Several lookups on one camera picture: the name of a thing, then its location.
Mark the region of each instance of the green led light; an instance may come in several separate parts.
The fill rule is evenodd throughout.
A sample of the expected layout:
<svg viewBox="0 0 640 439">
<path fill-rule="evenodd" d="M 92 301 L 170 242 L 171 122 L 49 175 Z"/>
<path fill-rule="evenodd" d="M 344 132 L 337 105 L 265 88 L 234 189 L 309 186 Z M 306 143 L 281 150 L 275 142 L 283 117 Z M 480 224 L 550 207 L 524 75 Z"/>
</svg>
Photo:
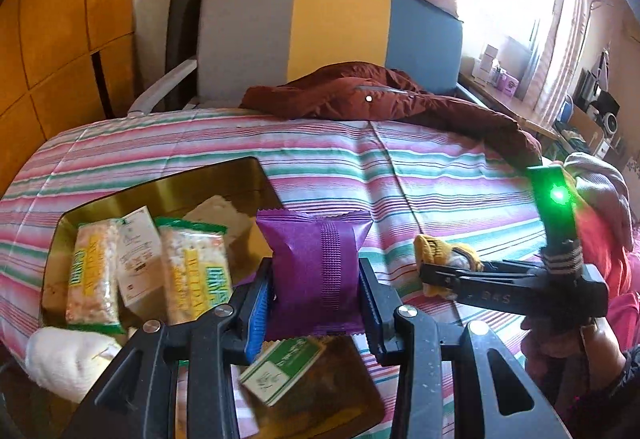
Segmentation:
<svg viewBox="0 0 640 439">
<path fill-rule="evenodd" d="M 551 188 L 551 199 L 558 204 L 567 204 L 569 202 L 569 190 L 564 186 L 554 185 Z"/>
</svg>

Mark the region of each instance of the chair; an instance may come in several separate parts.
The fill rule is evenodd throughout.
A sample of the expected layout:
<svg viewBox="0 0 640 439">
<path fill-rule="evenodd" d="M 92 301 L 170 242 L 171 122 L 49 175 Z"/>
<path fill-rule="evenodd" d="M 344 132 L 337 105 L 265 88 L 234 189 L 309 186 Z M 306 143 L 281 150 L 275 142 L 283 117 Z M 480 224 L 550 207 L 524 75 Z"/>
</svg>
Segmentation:
<svg viewBox="0 0 640 439">
<path fill-rule="evenodd" d="M 246 89 L 321 66 L 367 61 L 409 73 L 427 91 L 482 103 L 458 83 L 462 23 L 425 0 L 202 0 L 197 53 L 140 95 L 148 114 L 197 72 L 184 107 L 237 107 Z"/>
</svg>

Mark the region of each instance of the striped bedspread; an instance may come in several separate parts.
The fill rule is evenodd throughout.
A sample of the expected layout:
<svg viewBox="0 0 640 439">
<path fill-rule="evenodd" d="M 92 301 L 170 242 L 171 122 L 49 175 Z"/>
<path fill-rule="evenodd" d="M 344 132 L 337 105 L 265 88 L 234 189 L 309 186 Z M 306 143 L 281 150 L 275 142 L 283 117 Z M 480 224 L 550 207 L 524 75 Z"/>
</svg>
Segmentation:
<svg viewBox="0 0 640 439">
<path fill-rule="evenodd" d="M 544 244 L 527 182 L 493 150 L 463 136 L 397 122 L 280 121 L 240 109 L 151 114 L 64 132 L 25 164 L 0 201 L 0 337 L 24 358 L 38 326 L 47 250 L 63 212 L 144 181 L 255 156 L 289 209 L 369 210 L 361 250 L 378 278 L 443 321 L 482 319 L 520 356 L 520 318 L 422 296 L 416 233 L 472 245 L 483 259 L 525 259 Z M 355 337 L 385 402 L 364 437 L 388 437 L 397 369 L 382 368 Z M 444 365 L 445 436 L 452 433 Z"/>
</svg>

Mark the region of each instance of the desk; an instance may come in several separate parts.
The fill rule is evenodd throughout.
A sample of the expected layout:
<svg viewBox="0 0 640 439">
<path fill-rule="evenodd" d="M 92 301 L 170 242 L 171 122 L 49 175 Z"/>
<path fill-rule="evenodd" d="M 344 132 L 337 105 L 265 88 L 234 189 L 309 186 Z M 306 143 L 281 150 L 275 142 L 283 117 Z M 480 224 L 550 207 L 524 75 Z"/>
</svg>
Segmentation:
<svg viewBox="0 0 640 439">
<path fill-rule="evenodd" d="M 554 141 L 558 140 L 558 133 L 554 127 L 542 121 L 542 117 L 521 100 L 512 98 L 489 84 L 476 82 L 471 76 L 462 73 L 458 75 L 458 81 L 471 93 L 487 102 L 489 108 L 513 118 L 523 129 L 543 134 Z"/>
</svg>

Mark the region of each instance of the maroon jacket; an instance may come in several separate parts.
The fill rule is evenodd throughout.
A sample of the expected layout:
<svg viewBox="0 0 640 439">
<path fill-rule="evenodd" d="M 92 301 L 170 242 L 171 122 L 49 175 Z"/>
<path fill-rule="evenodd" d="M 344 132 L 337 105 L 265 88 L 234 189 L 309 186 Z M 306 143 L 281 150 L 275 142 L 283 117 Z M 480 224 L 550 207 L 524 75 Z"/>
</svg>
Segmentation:
<svg viewBox="0 0 640 439">
<path fill-rule="evenodd" d="M 406 73 L 345 62 L 279 87 L 249 87 L 242 108 L 281 118 L 396 120 L 484 140 L 517 169 L 541 164 L 540 143 L 504 114 L 420 89 Z"/>
</svg>

